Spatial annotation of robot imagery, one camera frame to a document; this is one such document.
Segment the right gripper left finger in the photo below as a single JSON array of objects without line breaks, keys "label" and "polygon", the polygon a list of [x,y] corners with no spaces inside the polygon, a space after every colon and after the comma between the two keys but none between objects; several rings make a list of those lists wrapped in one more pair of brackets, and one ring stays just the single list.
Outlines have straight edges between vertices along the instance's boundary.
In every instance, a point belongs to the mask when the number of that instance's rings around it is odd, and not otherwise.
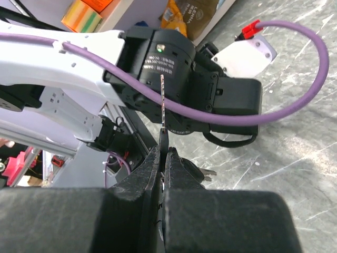
[{"label": "right gripper left finger", "polygon": [[160,152],[115,186],[1,190],[1,252],[155,252]]}]

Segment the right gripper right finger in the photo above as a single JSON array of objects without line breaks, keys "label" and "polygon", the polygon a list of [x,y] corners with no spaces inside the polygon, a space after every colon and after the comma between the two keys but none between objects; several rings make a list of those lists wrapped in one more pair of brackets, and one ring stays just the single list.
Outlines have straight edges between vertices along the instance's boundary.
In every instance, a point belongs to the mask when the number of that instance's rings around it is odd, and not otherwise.
[{"label": "right gripper right finger", "polygon": [[301,252],[284,199],[269,191],[207,190],[175,148],[165,165],[166,252]]}]

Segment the black key bunch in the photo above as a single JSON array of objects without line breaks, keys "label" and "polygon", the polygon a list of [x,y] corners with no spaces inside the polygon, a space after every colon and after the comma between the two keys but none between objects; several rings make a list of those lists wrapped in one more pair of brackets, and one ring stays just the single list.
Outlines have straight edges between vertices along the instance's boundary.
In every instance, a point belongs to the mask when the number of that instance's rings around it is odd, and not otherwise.
[{"label": "black key bunch", "polygon": [[[162,127],[160,128],[159,135],[159,150],[160,150],[160,170],[162,182],[164,183],[165,178],[165,165],[166,165],[166,157],[169,152],[169,134],[168,129],[165,124],[165,91],[164,91],[164,75],[160,75],[160,85],[161,85],[161,123]],[[192,161],[180,157],[180,162],[183,165],[184,169],[186,169],[192,177],[198,182],[202,183],[203,180],[211,181],[209,175],[217,175],[217,173],[213,170],[201,169],[197,167]]]}]

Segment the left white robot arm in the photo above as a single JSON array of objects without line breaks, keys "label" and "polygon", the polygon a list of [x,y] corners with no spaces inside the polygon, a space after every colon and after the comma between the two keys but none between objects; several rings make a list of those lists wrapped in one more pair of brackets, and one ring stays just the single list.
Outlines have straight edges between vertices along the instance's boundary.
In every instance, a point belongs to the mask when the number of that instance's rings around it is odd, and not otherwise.
[{"label": "left white robot arm", "polygon": [[213,61],[217,48],[197,51],[179,32],[136,26],[126,32],[75,34],[1,22],[1,108],[36,112],[71,130],[99,151],[114,151],[127,140],[123,130],[66,94],[77,90],[108,103],[143,113],[151,122],[166,121],[169,131],[201,132],[221,147],[252,143],[257,125],[218,125],[197,121],[160,105],[125,81],[131,76],[166,100],[224,116],[259,115],[262,86],[253,75],[230,77]]}]

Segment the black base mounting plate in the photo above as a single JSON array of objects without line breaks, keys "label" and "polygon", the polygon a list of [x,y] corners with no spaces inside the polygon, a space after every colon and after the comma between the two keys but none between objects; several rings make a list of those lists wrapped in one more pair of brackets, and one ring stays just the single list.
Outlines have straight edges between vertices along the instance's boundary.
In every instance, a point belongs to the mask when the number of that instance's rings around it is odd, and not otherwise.
[{"label": "black base mounting plate", "polygon": [[121,143],[113,144],[105,162],[104,184],[109,188],[133,172],[157,141],[135,111],[110,104],[103,111],[124,134]]}]

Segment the orange snack bag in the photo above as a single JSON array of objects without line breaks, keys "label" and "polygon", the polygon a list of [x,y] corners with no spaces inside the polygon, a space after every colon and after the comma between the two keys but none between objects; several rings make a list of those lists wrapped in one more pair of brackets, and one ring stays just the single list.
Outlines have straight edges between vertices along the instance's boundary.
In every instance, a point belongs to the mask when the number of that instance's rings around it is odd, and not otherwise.
[{"label": "orange snack bag", "polygon": [[164,13],[161,17],[162,29],[176,30],[187,37],[187,28],[182,13],[175,0],[168,0]]}]

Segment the brown snack bag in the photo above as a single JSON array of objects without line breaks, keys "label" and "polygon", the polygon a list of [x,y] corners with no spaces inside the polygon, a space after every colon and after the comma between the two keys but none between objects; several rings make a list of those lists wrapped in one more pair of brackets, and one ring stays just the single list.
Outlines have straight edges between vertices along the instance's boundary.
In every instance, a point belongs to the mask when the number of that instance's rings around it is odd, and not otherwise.
[{"label": "brown snack bag", "polygon": [[187,36],[196,40],[207,27],[219,3],[217,0],[178,0],[175,1],[186,24]]}]

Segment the orange sponge pack stack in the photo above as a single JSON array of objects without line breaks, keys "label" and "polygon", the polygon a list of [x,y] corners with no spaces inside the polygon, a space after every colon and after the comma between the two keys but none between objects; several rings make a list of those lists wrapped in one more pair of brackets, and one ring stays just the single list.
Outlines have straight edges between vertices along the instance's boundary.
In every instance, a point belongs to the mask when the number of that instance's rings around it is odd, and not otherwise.
[{"label": "orange sponge pack stack", "polygon": [[67,9],[61,22],[75,33],[92,33],[103,20],[101,12],[112,0],[75,0]]}]

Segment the aluminium rail frame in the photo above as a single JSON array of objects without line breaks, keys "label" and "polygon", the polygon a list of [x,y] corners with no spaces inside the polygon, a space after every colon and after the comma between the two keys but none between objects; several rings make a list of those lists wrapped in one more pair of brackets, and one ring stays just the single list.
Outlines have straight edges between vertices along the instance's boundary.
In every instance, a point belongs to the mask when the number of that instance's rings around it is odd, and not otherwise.
[{"label": "aluminium rail frame", "polygon": [[1,137],[28,146],[25,156],[20,157],[14,165],[9,166],[10,169],[15,170],[13,179],[9,184],[10,187],[18,185],[41,151],[48,151],[52,154],[63,155],[69,158],[74,157],[77,151],[75,147],[50,141],[40,133],[5,120],[1,120]]}]

